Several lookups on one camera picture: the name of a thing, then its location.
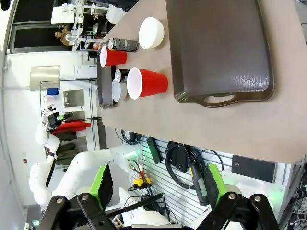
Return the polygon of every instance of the tan tabletop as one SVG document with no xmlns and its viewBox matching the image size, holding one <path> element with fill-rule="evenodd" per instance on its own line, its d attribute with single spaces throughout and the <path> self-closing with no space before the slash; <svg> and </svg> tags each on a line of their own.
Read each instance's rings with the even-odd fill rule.
<svg viewBox="0 0 307 230">
<path fill-rule="evenodd" d="M 222 108 L 178 103 L 173 96 L 165 0 L 140 0 L 104 40 L 138 40 L 143 20 L 149 16 L 159 19 L 165 27 L 163 43 L 153 50 L 140 48 L 129 53 L 128 62 L 119 67 L 164 73 L 169 88 L 165 94 L 136 101 L 127 97 L 116 108 L 102 110 L 103 123 L 257 159 L 288 163 L 301 159 L 307 153 L 307 49 L 303 32 L 293 1 L 262 0 L 261 4 L 276 77 L 270 100 Z"/>
</svg>

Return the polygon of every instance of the red cup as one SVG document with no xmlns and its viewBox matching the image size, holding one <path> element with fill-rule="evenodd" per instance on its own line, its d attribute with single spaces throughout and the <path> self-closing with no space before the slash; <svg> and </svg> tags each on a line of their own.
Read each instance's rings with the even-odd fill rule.
<svg viewBox="0 0 307 230">
<path fill-rule="evenodd" d="M 127 53 L 122 51 L 109 50 L 106 46 L 103 46 L 100 52 L 100 65 L 116 66 L 125 64 L 127 62 Z"/>
<path fill-rule="evenodd" d="M 167 77 L 161 73 L 133 67 L 128 74 L 127 89 L 129 96 L 136 100 L 166 92 Z"/>
</svg>

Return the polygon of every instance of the bowl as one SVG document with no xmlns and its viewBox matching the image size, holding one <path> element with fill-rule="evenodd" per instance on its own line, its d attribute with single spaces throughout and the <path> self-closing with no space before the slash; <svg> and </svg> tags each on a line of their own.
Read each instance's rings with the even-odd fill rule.
<svg viewBox="0 0 307 230">
<path fill-rule="evenodd" d="M 126 83 L 118 83 L 115 79 L 112 81 L 112 97 L 115 102 L 119 102 L 127 96 Z"/>
<path fill-rule="evenodd" d="M 139 31 L 139 43 L 143 49 L 156 48 L 164 38 L 162 23 L 153 17 L 146 18 Z"/>
</svg>

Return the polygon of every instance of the white slatted surface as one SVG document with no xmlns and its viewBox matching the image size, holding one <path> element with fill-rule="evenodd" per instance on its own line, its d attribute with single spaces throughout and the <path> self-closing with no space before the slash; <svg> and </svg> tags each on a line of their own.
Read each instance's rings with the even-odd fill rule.
<svg viewBox="0 0 307 230">
<path fill-rule="evenodd" d="M 176 215 L 178 222 L 182 223 L 183 225 L 190 226 L 191 223 L 207 209 L 207 207 L 202 207 L 199 205 L 195 190 L 188 190 L 180 187 L 170 177 L 167 172 L 164 160 L 157 165 L 154 164 L 146 142 L 147 138 L 148 137 L 143 136 L 141 139 L 142 163 L 145 174 L 150 177 L 153 182 L 153 192 L 165 193 L 166 203 Z M 164 153 L 168 141 L 157 138 L 155 140 L 164 159 Z M 217 153 L 222 158 L 224 169 L 231 170 L 232 154 L 223 152 Z M 222 170 L 220 160 L 214 153 L 203 153 L 202 156 L 206 163 L 216 163 L 219 170 Z M 192 185 L 192 177 L 189 170 L 186 173 L 183 173 L 173 167 L 173 171 L 180 177 L 183 182 Z M 135 192 L 141 196 L 146 193 L 146 190 L 136 190 Z M 171 220 L 176 222 L 173 213 L 171 213 Z"/>
</svg>

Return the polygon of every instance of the blue object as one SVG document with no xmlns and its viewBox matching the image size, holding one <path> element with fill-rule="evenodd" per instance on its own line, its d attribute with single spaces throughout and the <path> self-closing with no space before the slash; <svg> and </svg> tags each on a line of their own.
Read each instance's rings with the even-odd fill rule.
<svg viewBox="0 0 307 230">
<path fill-rule="evenodd" d="M 59 94 L 58 88 L 48 88 L 47 89 L 47 96 L 56 96 Z"/>
</svg>

